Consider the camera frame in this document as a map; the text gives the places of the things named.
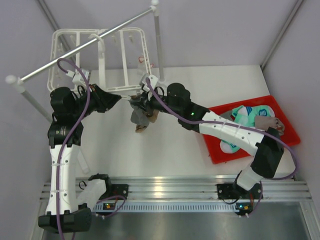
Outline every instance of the floor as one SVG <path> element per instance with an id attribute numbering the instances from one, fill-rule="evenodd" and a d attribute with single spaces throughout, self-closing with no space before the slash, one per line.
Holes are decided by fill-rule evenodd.
<path id="1" fill-rule="evenodd" d="M 58 240 L 45 233 L 42 240 Z M 119 213 L 93 217 L 76 240 L 309 240 L 298 203 L 262 203 L 252 217 L 234 213 Z"/>

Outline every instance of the brown cloth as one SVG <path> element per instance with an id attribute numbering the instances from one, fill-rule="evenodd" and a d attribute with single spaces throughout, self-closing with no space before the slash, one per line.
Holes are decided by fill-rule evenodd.
<path id="1" fill-rule="evenodd" d="M 254 126 L 256 129 L 267 131 L 269 127 L 277 129 L 279 135 L 282 136 L 285 131 L 285 125 L 277 117 L 271 116 L 255 116 Z"/>

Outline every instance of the white wall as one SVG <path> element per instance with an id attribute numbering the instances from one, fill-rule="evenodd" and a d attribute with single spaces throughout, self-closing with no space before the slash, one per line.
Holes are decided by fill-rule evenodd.
<path id="1" fill-rule="evenodd" d="M 61 28 L 105 29 L 147 9 L 151 0 L 46 0 Z M 167 67 L 261 64 L 296 0 L 160 0 Z M 152 14 L 146 32 L 157 65 Z"/>
<path id="2" fill-rule="evenodd" d="M 320 1 L 303 4 L 264 71 L 271 94 L 297 130 L 301 170 L 320 213 Z"/>
<path id="3" fill-rule="evenodd" d="M 0 7 L 0 239 L 27 239 L 37 200 L 50 179 L 49 123 L 11 86 L 9 74 L 23 76 L 47 62 L 51 36 L 34 0 L 2 1 Z M 26 88 L 49 108 L 47 73 Z"/>

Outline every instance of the white table surface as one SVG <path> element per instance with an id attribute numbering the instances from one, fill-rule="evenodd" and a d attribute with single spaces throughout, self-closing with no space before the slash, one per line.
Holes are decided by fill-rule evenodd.
<path id="1" fill-rule="evenodd" d="M 168 67 L 164 70 L 167 83 L 179 82 L 191 92 L 191 100 L 205 107 L 269 95 L 258 65 Z M 129 70 L 130 84 L 141 78 L 136 69 Z M 107 70 L 108 87 L 121 86 L 122 70 Z M 93 71 L 91 83 L 98 83 Z M 125 100 L 106 113 L 92 113 L 82 123 L 81 149 L 90 167 L 84 174 L 78 164 L 77 177 L 109 174 L 112 177 L 236 175 L 252 157 L 213 164 L 201 134 L 188 131 L 169 114 L 160 113 L 143 133 L 135 133 L 130 122 L 132 108 Z M 294 170 L 286 150 L 276 176 Z"/>

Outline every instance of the red tray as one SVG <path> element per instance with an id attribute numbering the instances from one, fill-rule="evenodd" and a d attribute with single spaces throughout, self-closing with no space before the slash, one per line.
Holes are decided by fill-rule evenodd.
<path id="1" fill-rule="evenodd" d="M 275 98 L 271 95 L 252 98 L 244 101 L 233 102 L 233 103 L 229 103 L 221 106 L 214 106 L 209 109 L 215 112 L 216 114 L 220 115 L 236 107 L 239 107 L 241 105 L 244 105 L 246 107 L 254 107 L 259 105 L 270 106 L 273 109 L 275 116 L 278 119 L 280 119 L 280 121 L 284 124 L 284 127 L 285 127 L 284 135 L 281 136 L 281 140 L 284 141 L 289 146 L 297 145 L 300 143 L 300 138 L 297 135 L 295 129 L 292 127 L 289 120 L 286 118 L 284 112 L 281 110 Z M 227 161 L 249 156 L 249 154 L 242 149 L 239 149 L 239 151 L 231 154 L 224 153 L 220 149 L 220 141 L 221 141 L 220 139 L 210 135 L 203 135 L 203 138 L 204 138 L 206 147 L 209 151 L 211 160 L 214 164 L 224 163 Z"/>

